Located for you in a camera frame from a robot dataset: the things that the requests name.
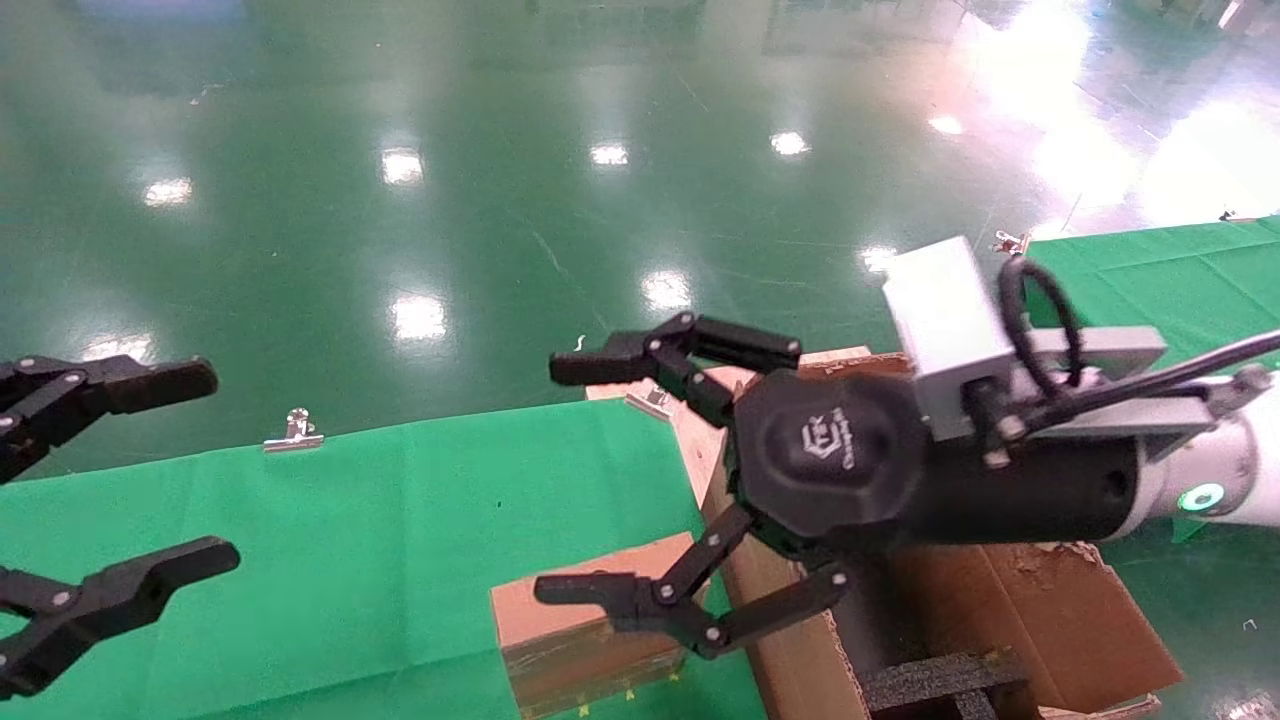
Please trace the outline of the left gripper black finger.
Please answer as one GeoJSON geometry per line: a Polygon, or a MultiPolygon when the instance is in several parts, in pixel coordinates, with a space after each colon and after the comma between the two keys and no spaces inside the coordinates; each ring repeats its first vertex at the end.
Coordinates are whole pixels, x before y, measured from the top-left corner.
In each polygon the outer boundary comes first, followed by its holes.
{"type": "Polygon", "coordinates": [[[179,589],[239,565],[232,542],[202,537],[113,564],[77,584],[4,568],[3,612],[26,624],[3,637],[3,700],[45,692],[96,644],[156,623],[179,589]]]}
{"type": "Polygon", "coordinates": [[[31,355],[1,365],[1,482],[9,483],[106,415],[143,413],[218,392],[202,357],[143,364],[128,355],[67,361],[31,355]]]}

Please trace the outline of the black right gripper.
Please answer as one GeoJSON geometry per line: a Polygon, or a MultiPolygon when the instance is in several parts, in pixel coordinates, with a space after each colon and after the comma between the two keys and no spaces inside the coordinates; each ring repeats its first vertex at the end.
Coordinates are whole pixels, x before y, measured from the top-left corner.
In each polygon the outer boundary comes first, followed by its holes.
{"type": "Polygon", "coordinates": [[[969,439],[937,442],[905,379],[803,378],[800,340],[695,313],[621,331],[594,351],[552,354],[558,386],[654,380],[730,433],[730,505],[663,577],[591,571],[536,578],[550,606],[598,606],[618,633],[660,633],[707,660],[833,607],[850,589],[828,562],[800,582],[716,616],[695,598],[751,533],[792,560],[915,544],[1102,541],[1137,500],[1133,438],[1048,438],[992,468],[969,439]],[[769,374],[736,401],[694,359],[769,374]]]}

